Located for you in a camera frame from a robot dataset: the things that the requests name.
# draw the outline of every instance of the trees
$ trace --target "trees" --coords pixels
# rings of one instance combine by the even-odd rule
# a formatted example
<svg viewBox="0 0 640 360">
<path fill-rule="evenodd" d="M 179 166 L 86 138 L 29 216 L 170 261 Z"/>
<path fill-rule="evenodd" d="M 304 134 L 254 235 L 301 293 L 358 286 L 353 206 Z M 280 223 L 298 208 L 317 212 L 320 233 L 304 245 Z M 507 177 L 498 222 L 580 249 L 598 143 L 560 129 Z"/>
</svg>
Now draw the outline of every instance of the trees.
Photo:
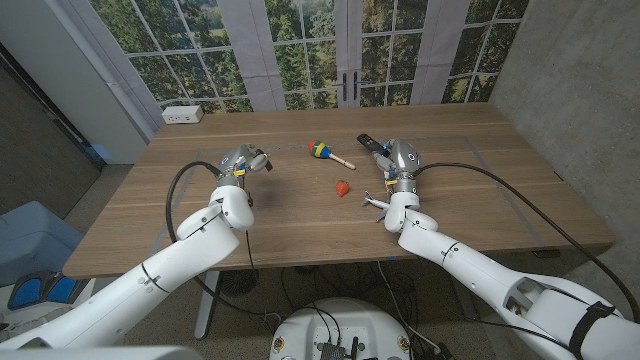
<svg viewBox="0 0 640 360">
<path fill-rule="evenodd" d="M 126 53 L 158 51 L 130 0 L 90 0 L 102 21 Z M 172 0 L 136 0 L 140 12 L 163 50 L 193 49 L 187 30 Z M 199 48 L 230 45 L 216 0 L 180 0 L 189 30 Z M 195 53 L 167 55 L 166 59 L 186 90 L 182 92 L 161 56 L 131 57 L 158 102 L 184 98 L 215 98 L 205 69 Z M 202 54 L 221 97 L 246 95 L 246 89 L 232 50 Z M 205 112 L 220 112 L 219 103 L 200 102 Z M 252 111 L 248 99 L 224 100 L 227 111 Z"/>
<path fill-rule="evenodd" d="M 166 57 L 135 55 L 157 52 L 158 48 L 139 20 L 131 0 L 89 1 L 122 49 L 133 54 L 131 63 L 158 102 L 187 96 L 213 99 L 216 93 L 212 82 L 220 97 L 246 96 L 233 50 L 216 49 L 231 45 L 217 0 L 178 0 L 188 31 L 174 0 L 135 0 L 162 50 L 186 50 L 186 53 Z M 407 104 L 411 97 L 411 84 L 393 82 L 413 80 L 421 45 L 419 31 L 424 25 L 427 0 L 397 2 L 395 30 L 416 30 L 416 33 L 395 34 L 393 45 L 391 36 L 376 33 L 392 30 L 394 0 L 363 1 L 362 30 L 366 36 L 362 40 L 361 77 L 371 86 L 361 89 L 361 104 L 381 106 L 385 103 L 385 96 L 387 104 Z M 501 5 L 496 11 L 498 2 Z M 524 14 L 527 2 L 471 0 L 466 21 L 468 24 L 487 22 L 494 14 L 501 19 L 519 18 Z M 334 1 L 265 0 L 265 5 L 287 108 L 309 109 L 312 103 L 314 108 L 336 107 L 336 42 L 332 39 L 336 36 Z M 444 102 L 464 101 L 469 87 L 470 101 L 482 101 L 491 93 L 495 77 L 483 78 L 472 73 L 476 70 L 488 74 L 500 71 L 518 24 L 482 25 L 465 28 L 462 33 L 450 73 L 456 78 L 449 80 Z M 487 34 L 489 38 L 481 53 Z M 319 38 L 330 40 L 318 41 Z M 196 54 L 197 49 L 207 49 L 201 54 L 202 61 Z M 252 111 L 246 98 L 217 100 L 215 103 L 202 101 L 201 104 L 207 112 L 220 112 L 222 105 L 227 111 Z"/>
</svg>

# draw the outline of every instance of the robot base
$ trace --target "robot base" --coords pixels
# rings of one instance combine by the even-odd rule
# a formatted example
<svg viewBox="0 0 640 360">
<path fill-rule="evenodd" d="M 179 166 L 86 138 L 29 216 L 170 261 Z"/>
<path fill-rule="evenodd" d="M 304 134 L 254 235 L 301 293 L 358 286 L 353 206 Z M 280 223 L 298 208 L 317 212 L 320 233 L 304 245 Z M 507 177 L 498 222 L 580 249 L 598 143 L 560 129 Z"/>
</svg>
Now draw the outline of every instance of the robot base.
<svg viewBox="0 0 640 360">
<path fill-rule="evenodd" d="M 303 308 L 289 316 L 276 331 L 269 359 L 345 359 L 356 346 L 358 359 L 409 359 L 409 340 L 402 325 L 391 315 L 364 301 L 350 298 L 329 298 L 315 302 L 316 306 L 336 319 L 322 313 L 331 329 L 329 333 L 315 309 Z"/>
</svg>

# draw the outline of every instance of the strawberry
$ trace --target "strawberry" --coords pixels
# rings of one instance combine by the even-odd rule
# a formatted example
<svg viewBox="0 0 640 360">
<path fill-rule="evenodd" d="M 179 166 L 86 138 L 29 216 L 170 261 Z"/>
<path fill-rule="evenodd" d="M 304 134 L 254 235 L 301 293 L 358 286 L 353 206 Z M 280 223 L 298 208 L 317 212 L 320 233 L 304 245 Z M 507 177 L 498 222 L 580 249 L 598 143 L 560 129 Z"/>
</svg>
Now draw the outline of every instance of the strawberry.
<svg viewBox="0 0 640 360">
<path fill-rule="evenodd" d="M 338 196 L 343 197 L 344 194 L 349 192 L 349 183 L 346 181 L 338 181 L 336 183 L 336 192 L 338 193 Z"/>
</svg>

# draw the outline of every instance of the window pane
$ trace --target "window pane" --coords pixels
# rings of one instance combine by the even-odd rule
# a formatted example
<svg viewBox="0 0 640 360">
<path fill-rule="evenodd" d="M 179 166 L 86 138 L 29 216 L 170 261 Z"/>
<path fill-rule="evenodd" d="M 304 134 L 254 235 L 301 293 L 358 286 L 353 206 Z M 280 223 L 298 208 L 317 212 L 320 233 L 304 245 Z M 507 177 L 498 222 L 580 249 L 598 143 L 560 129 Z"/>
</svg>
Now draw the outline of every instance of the window pane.
<svg viewBox="0 0 640 360">
<path fill-rule="evenodd" d="M 396 35 L 393 38 L 391 81 L 413 80 L 418 64 L 422 34 Z"/>
<path fill-rule="evenodd" d="M 519 24 L 494 24 L 478 66 L 479 72 L 498 72 L 507 58 Z"/>
<path fill-rule="evenodd" d="M 338 91 L 319 91 L 313 93 L 315 109 L 332 109 L 338 107 Z"/>
<path fill-rule="evenodd" d="M 197 54 L 168 55 L 167 60 L 192 98 L 216 97 Z"/>
<path fill-rule="evenodd" d="M 467 12 L 467 24 L 481 23 L 493 18 L 498 0 L 471 0 Z"/>
<path fill-rule="evenodd" d="M 156 101 L 182 98 L 185 95 L 160 56 L 140 56 L 129 61 L 153 94 Z"/>
<path fill-rule="evenodd" d="M 296 0 L 265 0 L 273 41 L 302 39 Z"/>
<path fill-rule="evenodd" d="M 100 19 L 125 53 L 156 51 L 129 0 L 91 0 Z"/>
<path fill-rule="evenodd" d="M 387 81 L 389 36 L 362 39 L 362 80 L 370 83 Z"/>
<path fill-rule="evenodd" d="M 285 91 L 306 89 L 307 65 L 302 44 L 276 46 L 276 60 Z"/>
<path fill-rule="evenodd" d="M 476 76 L 469 94 L 469 102 L 487 102 L 496 84 L 497 76 Z"/>
<path fill-rule="evenodd" d="M 391 31 L 393 0 L 364 0 L 362 33 Z"/>
<path fill-rule="evenodd" d="M 249 99 L 224 100 L 227 112 L 251 112 L 251 101 Z"/>
<path fill-rule="evenodd" d="M 223 113 L 220 103 L 217 101 L 194 101 L 194 105 L 200 105 L 202 107 L 202 112 L 205 114 Z"/>
<path fill-rule="evenodd" d="M 335 36 L 332 0 L 304 0 L 302 14 L 307 38 Z"/>
<path fill-rule="evenodd" d="M 247 94 L 233 50 L 204 53 L 202 60 L 209 69 L 218 95 L 230 97 Z"/>
<path fill-rule="evenodd" d="M 427 14 L 427 0 L 399 0 L 396 30 L 422 29 Z"/>
<path fill-rule="evenodd" d="M 136 0 L 162 50 L 191 49 L 191 41 L 172 0 Z"/>
<path fill-rule="evenodd" d="M 413 84 L 389 85 L 389 105 L 409 105 Z"/>
<path fill-rule="evenodd" d="M 450 75 L 470 73 L 474 70 L 488 28 L 489 26 L 483 26 L 462 31 Z"/>
<path fill-rule="evenodd" d="M 336 42 L 307 43 L 311 86 L 322 89 L 336 84 Z"/>
<path fill-rule="evenodd" d="M 287 103 L 287 110 L 307 110 L 311 109 L 309 94 L 284 94 L 284 101 Z"/>
<path fill-rule="evenodd" d="M 198 47 L 231 45 L 216 0 L 180 0 L 180 9 Z"/>
<path fill-rule="evenodd" d="M 522 19 L 528 4 L 529 0 L 502 0 L 497 17 L 499 19 Z"/>
<path fill-rule="evenodd" d="M 375 86 L 360 89 L 360 106 L 384 105 L 384 86 Z"/>
<path fill-rule="evenodd" d="M 447 87 L 444 89 L 444 95 L 442 96 L 442 103 L 462 103 L 467 96 L 467 89 L 469 88 L 470 76 L 449 79 L 447 81 Z"/>
</svg>

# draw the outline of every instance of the power strip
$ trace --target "power strip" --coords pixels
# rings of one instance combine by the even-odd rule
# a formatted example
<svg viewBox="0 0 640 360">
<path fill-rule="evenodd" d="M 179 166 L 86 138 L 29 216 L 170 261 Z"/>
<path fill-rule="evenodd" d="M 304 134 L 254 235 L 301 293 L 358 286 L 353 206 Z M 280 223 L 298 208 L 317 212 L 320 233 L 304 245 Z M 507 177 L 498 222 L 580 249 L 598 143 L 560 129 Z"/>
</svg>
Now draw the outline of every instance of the power strip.
<svg viewBox="0 0 640 360">
<path fill-rule="evenodd" d="M 167 124 L 193 124 L 202 119 L 202 108 L 197 106 L 168 106 L 162 112 Z"/>
</svg>

